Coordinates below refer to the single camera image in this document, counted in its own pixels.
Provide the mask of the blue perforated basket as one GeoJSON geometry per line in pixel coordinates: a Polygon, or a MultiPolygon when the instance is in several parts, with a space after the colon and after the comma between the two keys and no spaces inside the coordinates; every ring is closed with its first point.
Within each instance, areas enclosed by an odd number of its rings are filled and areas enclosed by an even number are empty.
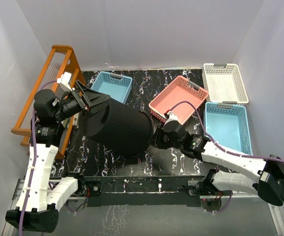
{"type": "Polygon", "coordinates": [[[244,106],[207,102],[205,131],[220,145],[252,155],[247,110],[244,106]]]}
{"type": "Polygon", "coordinates": [[[126,104],[131,92],[133,79],[128,76],[101,71],[95,79],[91,90],[109,95],[126,104]]]}

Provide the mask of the large black ribbed bin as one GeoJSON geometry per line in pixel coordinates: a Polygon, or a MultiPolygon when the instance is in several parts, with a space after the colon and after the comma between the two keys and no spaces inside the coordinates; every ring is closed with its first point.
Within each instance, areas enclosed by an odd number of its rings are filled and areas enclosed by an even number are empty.
{"type": "Polygon", "coordinates": [[[153,122],[146,113],[114,99],[93,116],[85,114],[84,120],[87,138],[126,157],[142,153],[154,133],[153,122]]]}

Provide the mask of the pink perforated basket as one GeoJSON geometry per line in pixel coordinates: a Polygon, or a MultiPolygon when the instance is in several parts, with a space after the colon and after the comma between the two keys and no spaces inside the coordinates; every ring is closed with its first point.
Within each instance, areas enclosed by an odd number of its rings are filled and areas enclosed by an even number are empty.
{"type": "Polygon", "coordinates": [[[164,114],[172,111],[184,125],[194,113],[194,108],[186,103],[176,108],[173,106],[181,101],[187,101],[197,109],[208,95],[207,90],[180,75],[149,103],[150,113],[164,123],[166,121],[164,114]]]}

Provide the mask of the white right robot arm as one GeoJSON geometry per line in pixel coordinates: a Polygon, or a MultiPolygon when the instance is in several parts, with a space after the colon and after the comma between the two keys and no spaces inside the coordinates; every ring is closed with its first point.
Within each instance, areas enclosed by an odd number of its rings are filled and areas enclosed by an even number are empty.
{"type": "Polygon", "coordinates": [[[161,124],[150,139],[158,149],[176,148],[186,157],[221,165],[232,171],[210,170],[203,181],[189,190],[215,195],[221,191],[245,192],[265,202],[284,204],[284,161],[278,157],[256,157],[235,153],[206,136],[191,134],[176,120],[161,124]]]}

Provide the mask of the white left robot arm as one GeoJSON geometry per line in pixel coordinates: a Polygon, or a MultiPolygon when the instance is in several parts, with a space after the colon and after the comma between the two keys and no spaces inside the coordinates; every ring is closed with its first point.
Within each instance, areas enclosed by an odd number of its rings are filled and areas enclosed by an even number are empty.
{"type": "Polygon", "coordinates": [[[94,91],[80,81],[76,88],[59,83],[62,98],[46,87],[33,98],[31,119],[30,159],[21,194],[14,209],[6,212],[7,223],[24,231],[51,233],[57,226],[60,209],[72,196],[81,196],[87,189],[80,173],[72,172],[61,178],[49,190],[52,165],[59,152],[64,132],[62,121],[78,113],[92,117],[107,108],[110,96],[94,91]]]}

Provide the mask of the grey white stapler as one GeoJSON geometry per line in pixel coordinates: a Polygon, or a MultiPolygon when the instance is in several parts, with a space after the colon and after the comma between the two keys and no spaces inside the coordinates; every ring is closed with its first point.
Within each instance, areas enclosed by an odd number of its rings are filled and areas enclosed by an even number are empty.
{"type": "Polygon", "coordinates": [[[76,128],[76,129],[78,129],[79,128],[79,113],[77,113],[77,114],[75,114],[74,116],[73,116],[73,123],[72,123],[72,126],[74,127],[74,128],[76,128]]]}

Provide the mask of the orange wooden rack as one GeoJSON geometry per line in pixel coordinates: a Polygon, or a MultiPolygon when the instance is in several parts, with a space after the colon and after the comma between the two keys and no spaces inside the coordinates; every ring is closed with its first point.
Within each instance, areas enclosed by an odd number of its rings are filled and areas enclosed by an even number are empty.
{"type": "Polygon", "coordinates": [[[57,84],[63,73],[72,74],[70,86],[76,89],[79,80],[86,86],[75,52],[71,46],[54,45],[39,77],[11,132],[24,136],[21,145],[30,148],[30,155],[40,159],[53,147],[55,159],[63,159],[72,131],[73,116],[60,117],[60,101],[64,91],[57,84]]]}

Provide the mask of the white perforated basket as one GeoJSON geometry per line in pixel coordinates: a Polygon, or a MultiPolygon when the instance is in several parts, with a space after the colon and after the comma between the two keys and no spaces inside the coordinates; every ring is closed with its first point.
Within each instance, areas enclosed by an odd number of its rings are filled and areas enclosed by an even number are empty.
{"type": "Polygon", "coordinates": [[[204,89],[209,93],[207,101],[240,105],[249,102],[237,64],[205,63],[202,79],[204,89]]]}

